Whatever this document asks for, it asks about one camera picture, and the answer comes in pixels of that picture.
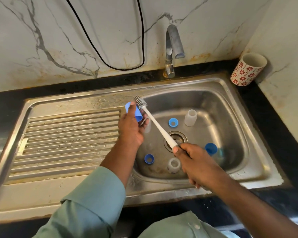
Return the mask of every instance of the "shirt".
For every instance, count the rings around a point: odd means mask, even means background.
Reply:
[[[61,200],[60,208],[34,237],[111,237],[125,198],[125,188],[119,178],[109,169],[98,167]],[[223,235],[188,211],[153,223],[139,237],[222,238],[227,236],[238,237],[234,233]]]

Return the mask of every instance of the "chrome faucet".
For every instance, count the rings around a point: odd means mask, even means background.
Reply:
[[[165,72],[163,73],[163,76],[166,78],[173,78],[175,76],[172,60],[173,52],[174,58],[185,57],[178,29],[175,25],[171,24],[168,26],[166,33],[166,62]]]

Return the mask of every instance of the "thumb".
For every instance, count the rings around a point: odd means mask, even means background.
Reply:
[[[190,157],[187,156],[187,153],[182,149],[179,148],[178,146],[175,146],[173,149],[173,154],[179,158],[181,161],[186,161],[187,159],[189,159]]]
[[[135,112],[136,112],[136,103],[135,102],[131,102],[130,103],[130,106],[128,108],[127,117],[134,118],[135,117]]]

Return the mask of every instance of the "blue cap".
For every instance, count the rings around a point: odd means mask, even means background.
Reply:
[[[145,162],[147,164],[152,164],[154,162],[154,156],[152,154],[147,154],[145,156]]]
[[[131,102],[128,102],[126,103],[125,105],[125,108],[126,108],[126,112],[128,113],[128,109],[129,109],[129,106],[130,106],[130,103]],[[136,106],[136,111],[135,111],[135,118],[137,120],[137,122],[141,121],[142,120],[142,115],[141,115],[141,112],[139,110],[139,108]]]
[[[204,147],[204,149],[207,151],[207,153],[212,156],[216,154],[217,152],[217,146],[213,143],[207,143]]]
[[[169,119],[169,125],[171,126],[171,127],[177,127],[178,126],[178,124],[179,124],[179,121],[176,119],[176,118],[171,118],[171,119]]]

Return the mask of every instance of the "cable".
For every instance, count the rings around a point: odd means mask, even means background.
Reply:
[[[143,66],[143,64],[145,63],[145,51],[144,51],[144,20],[143,20],[143,17],[142,17],[142,12],[141,12],[141,7],[140,7],[140,2],[139,0],[137,0],[137,4],[138,4],[138,8],[139,8],[139,14],[140,14],[140,18],[141,18],[141,28],[142,28],[142,36],[141,36],[141,40],[142,40],[142,64],[140,64],[139,66],[137,67],[134,67],[134,68],[128,68],[128,69],[121,69],[121,68],[114,68],[112,66],[110,66],[109,64],[107,64],[104,59],[102,58],[102,56],[99,54],[99,52],[97,51],[96,47],[94,46],[94,44],[92,43],[90,37],[88,36],[87,34],[87,31],[85,30],[85,27],[81,21],[81,19],[79,18],[77,12],[75,11],[74,7],[72,6],[71,2],[69,0],[66,0],[67,3],[69,4],[69,6],[71,7],[72,11],[74,12],[78,22],[80,23],[88,41],[90,42],[91,46],[94,48],[94,50],[96,51],[96,53],[98,54],[99,58],[102,60],[102,62],[109,68],[112,68],[112,69],[115,69],[115,70],[118,70],[118,71],[130,71],[130,70],[134,70],[134,69],[137,69],[137,68],[140,68],[141,66]]]

